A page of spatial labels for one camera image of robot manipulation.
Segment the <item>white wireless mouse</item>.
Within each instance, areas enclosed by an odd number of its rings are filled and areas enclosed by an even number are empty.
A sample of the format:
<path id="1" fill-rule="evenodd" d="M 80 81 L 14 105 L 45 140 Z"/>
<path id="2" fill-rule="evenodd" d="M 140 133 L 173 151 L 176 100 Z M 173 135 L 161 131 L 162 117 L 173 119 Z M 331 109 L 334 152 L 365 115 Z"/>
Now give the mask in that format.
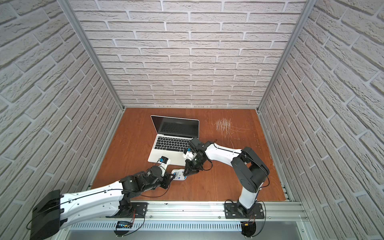
<path id="1" fill-rule="evenodd" d="M 174 169 L 171 174 L 173 175 L 173 180 L 175 181 L 184 181 L 187 177 L 184 175 L 185 169 Z"/>

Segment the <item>silver laptop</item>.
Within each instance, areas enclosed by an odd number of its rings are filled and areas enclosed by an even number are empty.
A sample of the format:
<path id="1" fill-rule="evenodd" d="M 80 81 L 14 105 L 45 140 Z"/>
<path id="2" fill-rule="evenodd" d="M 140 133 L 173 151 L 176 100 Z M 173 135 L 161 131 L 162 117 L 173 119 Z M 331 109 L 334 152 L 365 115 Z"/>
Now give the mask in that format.
<path id="1" fill-rule="evenodd" d="M 151 115 L 157 135 L 150 152 L 148 162 L 159 163 L 161 157 L 168 158 L 168 164 L 184 166 L 183 152 L 189 142 L 200 135 L 200 121 Z"/>

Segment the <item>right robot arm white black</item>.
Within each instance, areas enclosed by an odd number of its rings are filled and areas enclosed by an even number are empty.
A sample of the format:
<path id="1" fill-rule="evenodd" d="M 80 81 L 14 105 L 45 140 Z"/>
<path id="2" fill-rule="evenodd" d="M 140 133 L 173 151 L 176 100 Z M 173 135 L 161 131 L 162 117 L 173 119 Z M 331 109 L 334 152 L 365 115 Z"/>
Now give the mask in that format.
<path id="1" fill-rule="evenodd" d="M 184 149 L 183 157 L 186 158 L 186 177 L 204 171 L 205 162 L 218 161 L 231 166 L 242 185 L 237 205 L 238 211 L 244 214 L 254 207 L 259 191 L 270 174 L 267 165 L 250 147 L 230 149 L 211 141 L 203 143 L 193 138 Z"/>

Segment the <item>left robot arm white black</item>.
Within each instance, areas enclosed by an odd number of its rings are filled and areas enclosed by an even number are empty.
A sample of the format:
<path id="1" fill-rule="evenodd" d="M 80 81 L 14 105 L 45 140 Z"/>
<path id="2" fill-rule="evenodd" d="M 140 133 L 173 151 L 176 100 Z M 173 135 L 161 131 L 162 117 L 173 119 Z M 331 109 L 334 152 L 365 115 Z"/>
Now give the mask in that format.
<path id="1" fill-rule="evenodd" d="M 131 199 L 158 187 L 167 189 L 175 177 L 160 166 L 152 166 L 93 190 L 67 194 L 51 191 L 33 207 L 26 226 L 30 239 L 44 240 L 70 225 L 98 217 L 135 217 L 139 211 L 134 210 Z"/>

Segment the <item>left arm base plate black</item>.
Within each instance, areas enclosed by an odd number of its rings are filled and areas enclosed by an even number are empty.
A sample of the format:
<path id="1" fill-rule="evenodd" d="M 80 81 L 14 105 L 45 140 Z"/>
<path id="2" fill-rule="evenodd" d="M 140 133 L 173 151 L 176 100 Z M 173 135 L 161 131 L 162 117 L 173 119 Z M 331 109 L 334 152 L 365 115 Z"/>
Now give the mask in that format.
<path id="1" fill-rule="evenodd" d="M 147 202 L 125 203 L 119 206 L 119 212 L 116 218 L 144 218 L 148 209 Z"/>

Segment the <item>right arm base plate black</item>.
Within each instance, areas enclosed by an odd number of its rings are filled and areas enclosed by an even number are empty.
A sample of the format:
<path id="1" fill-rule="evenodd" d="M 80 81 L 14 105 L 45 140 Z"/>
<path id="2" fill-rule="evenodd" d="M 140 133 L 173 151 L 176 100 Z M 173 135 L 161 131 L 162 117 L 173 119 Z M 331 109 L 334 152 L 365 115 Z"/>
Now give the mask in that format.
<path id="1" fill-rule="evenodd" d="M 246 209 L 238 203 L 224 203 L 224 212 L 226 219 L 255 219 L 265 218 L 265 211 L 261 203 L 254 203 L 250 209 Z"/>

